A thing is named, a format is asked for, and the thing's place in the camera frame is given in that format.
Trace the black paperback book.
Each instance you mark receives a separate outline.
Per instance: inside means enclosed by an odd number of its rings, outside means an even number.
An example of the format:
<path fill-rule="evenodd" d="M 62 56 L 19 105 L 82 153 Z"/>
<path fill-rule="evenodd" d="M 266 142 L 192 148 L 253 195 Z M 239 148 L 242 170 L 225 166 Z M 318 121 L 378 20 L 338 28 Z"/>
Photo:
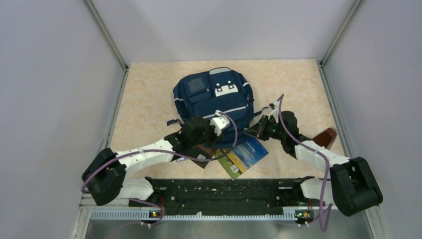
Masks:
<path fill-rule="evenodd" d="M 183 151 L 181 154 L 189 156 L 189 157 L 201 159 L 201 161 L 193 161 L 193 162 L 197 166 L 201 167 L 202 169 L 205 169 L 205 167 L 208 165 L 209 162 L 203 161 L 203 160 L 213 158 L 216 151 L 217 150 L 214 148 L 207 148 L 204 145 L 197 145 L 195 147 L 192 147 L 190 149 Z"/>

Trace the blue landscape cover book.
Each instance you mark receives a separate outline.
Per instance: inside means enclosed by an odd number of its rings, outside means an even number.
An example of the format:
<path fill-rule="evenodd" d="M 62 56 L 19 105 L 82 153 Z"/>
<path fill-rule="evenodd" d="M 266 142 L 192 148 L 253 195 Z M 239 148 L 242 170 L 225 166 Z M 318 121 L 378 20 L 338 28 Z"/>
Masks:
<path fill-rule="evenodd" d="M 249 136 L 225 157 L 218 159 L 218 162 L 230 178 L 236 180 L 267 154 L 267 149 L 257 139 Z"/>

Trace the navy blue student backpack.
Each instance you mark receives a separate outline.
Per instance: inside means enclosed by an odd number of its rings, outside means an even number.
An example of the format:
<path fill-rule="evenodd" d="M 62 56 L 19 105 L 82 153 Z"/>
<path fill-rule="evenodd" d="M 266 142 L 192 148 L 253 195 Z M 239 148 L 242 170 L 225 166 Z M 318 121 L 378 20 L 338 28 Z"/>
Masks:
<path fill-rule="evenodd" d="M 228 67 L 185 76 L 174 87 L 173 95 L 179 118 L 167 121 L 167 125 L 184 124 L 195 116 L 211 119 L 217 110 L 234 120 L 235 125 L 225 128 L 213 145 L 218 149 L 249 140 L 244 130 L 262 113 L 254 109 L 253 90 L 246 78 Z"/>

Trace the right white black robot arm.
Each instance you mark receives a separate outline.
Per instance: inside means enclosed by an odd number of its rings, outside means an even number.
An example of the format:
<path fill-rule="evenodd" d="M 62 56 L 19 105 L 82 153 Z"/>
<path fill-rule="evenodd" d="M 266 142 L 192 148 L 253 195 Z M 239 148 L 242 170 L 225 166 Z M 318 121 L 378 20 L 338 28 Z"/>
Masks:
<path fill-rule="evenodd" d="M 325 146 L 300 133 L 295 114 L 283 111 L 282 122 L 264 115 L 255 125 L 244 130 L 246 135 L 260 140 L 278 140 L 283 150 L 293 158 L 328 171 L 327 182 L 310 177 L 303 179 L 292 191 L 292 199 L 305 205 L 311 199 L 323 199 L 333 204 L 345 216 L 353 216 L 384 201 L 383 193 L 371 167 L 363 157 L 349 158 L 331 152 Z"/>

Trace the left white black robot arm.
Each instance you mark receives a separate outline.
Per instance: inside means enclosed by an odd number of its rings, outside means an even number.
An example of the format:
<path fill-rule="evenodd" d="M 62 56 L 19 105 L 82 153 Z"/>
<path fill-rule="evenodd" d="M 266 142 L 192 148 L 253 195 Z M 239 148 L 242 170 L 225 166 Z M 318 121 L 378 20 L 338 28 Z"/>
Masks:
<path fill-rule="evenodd" d="M 131 178 L 131 174 L 149 166 L 187 158 L 188 150 L 205 143 L 214 143 L 230 124 L 219 115 L 211 119 L 194 117 L 177 132 L 147 146 L 114 152 L 101 150 L 82 174 L 82 193 L 90 194 L 98 206 L 114 199 L 137 198 L 153 206 L 159 201 L 159 192 L 146 179 Z"/>

